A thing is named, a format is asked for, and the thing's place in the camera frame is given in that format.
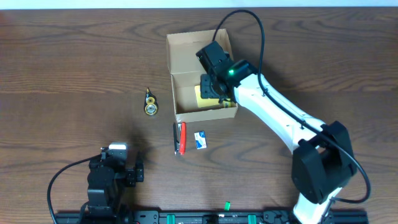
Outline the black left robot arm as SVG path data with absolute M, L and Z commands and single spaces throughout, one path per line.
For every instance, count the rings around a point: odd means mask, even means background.
M 121 199 L 126 188 L 144 181 L 142 159 L 138 159 L 134 167 L 127 168 L 124 158 L 108 156 L 105 159 L 92 159 L 89 168 L 87 219 L 96 222 L 132 222 L 132 212 L 121 203 Z

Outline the blue white staples box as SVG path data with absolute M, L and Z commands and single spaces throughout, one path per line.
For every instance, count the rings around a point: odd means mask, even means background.
M 194 134 L 195 137 L 195 143 L 196 143 L 196 148 L 197 149 L 206 149 L 207 148 L 207 143 L 206 143 L 206 136 L 204 131 L 199 131 Z

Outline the yellow sticky note pad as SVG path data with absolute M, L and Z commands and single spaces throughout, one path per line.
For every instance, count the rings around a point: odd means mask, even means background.
M 211 106 L 218 106 L 220 108 L 224 107 L 223 104 L 219 103 L 219 99 L 217 99 L 217 98 L 202 98 L 200 85 L 196 85 L 194 87 L 194 89 L 195 89 L 195 96 L 197 99 L 197 106 L 199 108 L 207 108 L 207 107 L 211 107 Z

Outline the cardboard box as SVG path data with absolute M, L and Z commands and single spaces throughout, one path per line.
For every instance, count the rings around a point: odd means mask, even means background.
M 233 118 L 238 106 L 225 108 L 220 104 L 199 107 L 196 89 L 205 73 L 196 53 L 211 43 L 214 30 L 168 34 L 166 36 L 167 66 L 172 82 L 174 113 L 177 122 L 191 123 Z

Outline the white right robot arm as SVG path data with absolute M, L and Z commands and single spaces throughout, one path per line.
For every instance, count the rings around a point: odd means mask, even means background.
M 348 130 L 306 114 L 276 91 L 245 60 L 198 58 L 204 98 L 232 100 L 253 112 L 292 153 L 292 181 L 300 192 L 290 214 L 277 212 L 280 223 L 334 223 L 332 204 L 359 171 Z

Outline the yellow highlighter marker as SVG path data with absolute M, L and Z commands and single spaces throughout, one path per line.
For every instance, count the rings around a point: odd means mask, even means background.
M 236 106 L 236 103 L 231 101 L 230 99 L 224 99 L 222 101 L 223 108 L 234 108 Z

